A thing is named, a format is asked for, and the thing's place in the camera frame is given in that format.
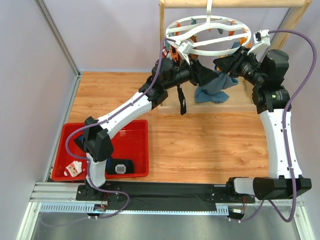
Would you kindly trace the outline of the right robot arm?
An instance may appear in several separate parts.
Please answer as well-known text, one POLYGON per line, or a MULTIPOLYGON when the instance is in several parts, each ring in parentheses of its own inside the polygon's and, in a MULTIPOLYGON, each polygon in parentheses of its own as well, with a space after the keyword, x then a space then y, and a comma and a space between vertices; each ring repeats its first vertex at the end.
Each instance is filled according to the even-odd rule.
POLYGON ((269 50, 262 62, 245 47, 217 58, 215 66, 230 77, 242 77, 253 85, 252 101, 262 122, 268 149, 267 177, 233 177, 228 180, 237 194, 259 200, 288 200, 312 188, 298 164, 291 133, 290 94, 282 85, 289 69, 289 56, 269 50))

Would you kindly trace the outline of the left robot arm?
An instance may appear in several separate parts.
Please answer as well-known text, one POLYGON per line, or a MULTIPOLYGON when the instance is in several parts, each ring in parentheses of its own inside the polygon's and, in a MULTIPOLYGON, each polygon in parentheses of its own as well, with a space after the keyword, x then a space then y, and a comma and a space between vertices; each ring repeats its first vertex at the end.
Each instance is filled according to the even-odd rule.
POLYGON ((88 197, 100 200, 106 193, 102 186, 106 182, 107 160, 114 152, 112 138, 137 117, 159 106, 167 97, 168 89, 185 82, 202 87, 219 75, 203 66, 198 59, 173 64, 169 58, 156 61, 151 75, 138 91, 112 112, 97 119, 88 117, 84 121, 81 144, 88 158, 85 189, 88 197))

